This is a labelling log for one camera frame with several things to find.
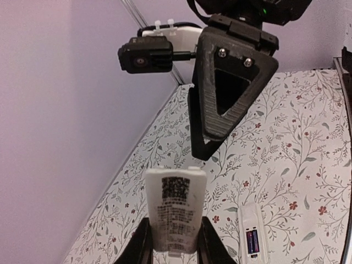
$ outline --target metal rod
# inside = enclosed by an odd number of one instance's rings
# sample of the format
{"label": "metal rod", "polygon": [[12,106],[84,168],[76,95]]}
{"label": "metal rod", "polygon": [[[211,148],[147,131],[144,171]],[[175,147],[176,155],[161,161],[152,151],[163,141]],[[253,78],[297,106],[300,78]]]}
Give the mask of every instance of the metal rod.
{"label": "metal rod", "polygon": [[[136,7],[136,5],[133,3],[132,0],[121,0],[121,2],[123,4],[123,6],[125,6],[128,13],[131,15],[131,17],[133,18],[133,20],[138,24],[138,26],[140,28],[145,28],[146,26],[148,26],[147,21],[145,20],[145,18],[143,17],[143,15],[138,10],[138,8]],[[178,85],[185,84],[185,81],[183,80],[183,78],[182,78],[179,70],[176,68],[175,64],[173,64],[171,76]]]}
{"label": "metal rod", "polygon": [[[334,66],[335,66],[337,73],[339,75],[339,78],[340,78],[342,92],[343,92],[343,95],[345,98],[350,135],[352,135],[352,133],[351,133],[352,108],[351,108],[348,93],[347,93],[347,90],[346,90],[346,87],[345,87],[345,84],[343,81],[343,74],[348,73],[348,72],[343,69],[341,58],[334,58]],[[346,234],[346,240],[345,240],[345,245],[344,245],[344,249],[343,249],[341,264],[352,264],[352,197],[351,197],[351,201],[350,201],[350,215],[349,215],[349,219],[348,219],[347,234]]]}

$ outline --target white surface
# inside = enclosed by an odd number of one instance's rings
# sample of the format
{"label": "white surface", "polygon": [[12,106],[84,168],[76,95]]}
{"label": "white surface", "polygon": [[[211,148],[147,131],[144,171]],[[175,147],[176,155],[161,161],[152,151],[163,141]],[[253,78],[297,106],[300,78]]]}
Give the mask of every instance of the white surface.
{"label": "white surface", "polygon": [[[163,178],[169,178],[169,182],[164,183]],[[193,254],[197,250],[206,185],[206,173],[196,167],[189,167],[188,170],[148,169],[146,171],[145,188],[148,216],[155,251],[168,251],[169,254]],[[165,199],[163,197],[164,188],[167,188],[165,191],[168,196]],[[168,202],[177,202],[175,197],[183,195],[186,196],[181,201],[184,204],[167,204]],[[159,208],[163,208],[165,211],[159,212]],[[182,219],[190,219],[190,222],[186,223]],[[182,230],[181,234],[175,233],[175,231]]]}
{"label": "white surface", "polygon": [[61,263],[175,84],[120,71],[119,1],[1,1],[0,263]]}
{"label": "white surface", "polygon": [[[139,142],[65,264],[114,263],[147,216],[144,171],[157,166],[198,166],[207,173],[203,215],[238,263],[236,211],[251,202],[261,206],[272,264],[340,263],[349,217],[351,137],[337,72],[275,74],[204,163],[190,153],[188,88],[178,89]],[[179,260],[196,264],[196,255]],[[168,263],[168,255],[155,254],[155,263]]]}
{"label": "white surface", "polygon": [[[332,58],[341,55],[344,42],[345,1],[313,0],[305,14],[288,25],[264,25],[263,29],[276,35],[280,50],[274,57],[279,61],[279,72],[306,70],[332,66]],[[151,25],[156,19],[165,24],[169,18],[175,22],[189,21],[203,26],[188,7],[186,0],[133,0]],[[175,62],[186,83],[191,82],[193,68]]]}

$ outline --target floral wallpaper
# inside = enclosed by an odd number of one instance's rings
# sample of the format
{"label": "floral wallpaper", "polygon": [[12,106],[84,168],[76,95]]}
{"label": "floral wallpaper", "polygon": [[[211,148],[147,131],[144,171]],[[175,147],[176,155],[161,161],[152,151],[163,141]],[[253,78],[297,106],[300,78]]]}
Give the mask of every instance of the floral wallpaper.
{"label": "floral wallpaper", "polygon": [[[147,168],[199,166],[203,215],[241,263],[237,208],[262,209],[271,263],[338,264],[351,193],[347,114],[335,70],[277,73],[207,162],[192,158],[189,85],[180,86],[104,194],[64,264],[112,264],[147,215]],[[170,263],[155,254],[156,264]],[[196,263],[183,255],[180,263]]]}

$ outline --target black cable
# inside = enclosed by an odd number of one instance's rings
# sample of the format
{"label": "black cable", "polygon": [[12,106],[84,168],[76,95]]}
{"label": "black cable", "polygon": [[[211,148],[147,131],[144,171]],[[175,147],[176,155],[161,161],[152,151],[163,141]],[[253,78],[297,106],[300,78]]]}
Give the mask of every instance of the black cable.
{"label": "black cable", "polygon": [[172,54],[173,61],[189,61],[196,58],[195,52],[190,51],[175,51]]}
{"label": "black cable", "polygon": [[187,0],[187,3],[188,3],[188,5],[189,5],[190,9],[196,14],[196,16],[197,16],[200,20],[202,20],[202,22],[203,22],[204,24],[207,25],[208,22],[209,22],[209,17],[203,16],[203,15],[201,15],[201,14],[199,13],[199,11],[198,11],[198,9],[197,9],[197,6],[196,6],[196,3],[194,2],[194,0]]}

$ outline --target lavender wall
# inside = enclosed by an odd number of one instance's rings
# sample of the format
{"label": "lavender wall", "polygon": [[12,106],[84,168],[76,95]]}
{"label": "lavender wall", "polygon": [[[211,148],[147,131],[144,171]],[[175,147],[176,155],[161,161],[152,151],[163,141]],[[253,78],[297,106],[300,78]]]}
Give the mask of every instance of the lavender wall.
{"label": "lavender wall", "polygon": [[116,0],[0,7],[0,263],[59,264],[175,88],[122,73]]}
{"label": "lavender wall", "polygon": [[[340,55],[344,41],[343,8],[346,0],[313,0],[303,17],[285,27],[265,25],[264,30],[280,39],[280,50],[275,54],[279,71],[306,70],[332,66],[332,58]],[[201,25],[189,9],[186,0],[133,0],[146,20],[166,23],[192,21]],[[191,80],[192,67],[176,63],[184,79]]]}

